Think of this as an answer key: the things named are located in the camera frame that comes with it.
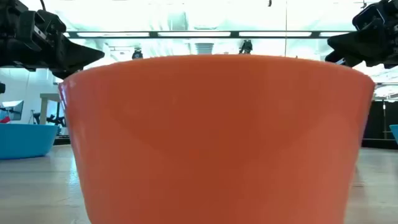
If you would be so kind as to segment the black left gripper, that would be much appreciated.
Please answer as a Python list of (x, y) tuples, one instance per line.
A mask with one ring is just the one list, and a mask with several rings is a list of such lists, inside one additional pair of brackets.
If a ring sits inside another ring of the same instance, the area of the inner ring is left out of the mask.
[(0, 67), (49, 68), (62, 80), (104, 57), (101, 50), (41, 31), (37, 12), (0, 13)]

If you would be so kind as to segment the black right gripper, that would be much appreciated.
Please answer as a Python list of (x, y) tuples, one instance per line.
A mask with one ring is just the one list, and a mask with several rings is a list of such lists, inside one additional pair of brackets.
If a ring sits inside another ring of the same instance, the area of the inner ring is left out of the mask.
[(326, 62), (354, 67), (354, 62), (345, 57), (366, 58), (366, 65), (383, 64), (384, 68), (398, 66), (398, 0), (380, 0), (386, 13), (383, 24), (377, 19), (365, 30), (335, 35), (327, 40), (333, 49), (325, 57)]

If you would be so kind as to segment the orange plastic mini bowl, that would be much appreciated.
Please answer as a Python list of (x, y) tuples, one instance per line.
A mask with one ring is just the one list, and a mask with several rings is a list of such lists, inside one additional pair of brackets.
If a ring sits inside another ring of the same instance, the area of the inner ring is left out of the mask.
[(91, 68), (59, 91), (91, 224), (343, 224), (374, 82), (186, 55)]

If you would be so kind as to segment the desktop monitor with lit screen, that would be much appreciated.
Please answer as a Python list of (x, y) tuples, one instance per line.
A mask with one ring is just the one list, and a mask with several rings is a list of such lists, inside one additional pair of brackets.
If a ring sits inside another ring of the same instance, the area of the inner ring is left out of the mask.
[(11, 121), (20, 121), (22, 118), (23, 100), (3, 101), (0, 103), (0, 120), (8, 117)]

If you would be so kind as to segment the black room partition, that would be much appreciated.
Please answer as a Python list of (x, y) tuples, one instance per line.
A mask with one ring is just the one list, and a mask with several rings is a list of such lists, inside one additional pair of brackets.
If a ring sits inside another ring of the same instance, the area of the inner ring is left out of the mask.
[(390, 125), (398, 124), (398, 101), (373, 101), (364, 131), (365, 139), (394, 139)]

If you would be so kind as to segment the ribbed ceiling air duct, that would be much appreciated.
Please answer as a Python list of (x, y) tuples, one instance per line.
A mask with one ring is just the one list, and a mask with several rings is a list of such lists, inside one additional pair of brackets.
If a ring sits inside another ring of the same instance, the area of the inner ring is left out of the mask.
[(214, 43), (195, 43), (195, 50), (198, 55), (212, 54)]

